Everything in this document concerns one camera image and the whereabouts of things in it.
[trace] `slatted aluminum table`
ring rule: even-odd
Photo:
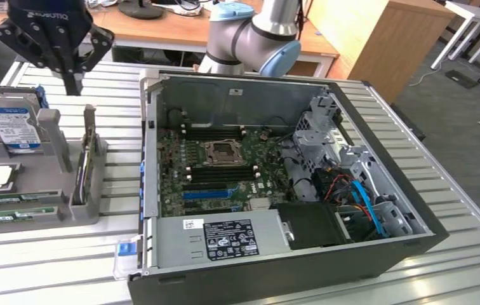
[[[113,245],[136,234],[141,130],[139,71],[144,65],[101,62],[85,74],[81,97],[66,97],[47,69],[15,62],[3,85],[44,86],[62,112],[68,139],[83,135],[84,104],[95,105],[108,141],[101,217],[91,226],[0,234],[0,304],[129,304],[112,277]],[[247,304],[480,304],[480,209],[416,140],[373,88],[337,81],[450,237],[380,277]],[[344,127],[360,140],[348,121]]]

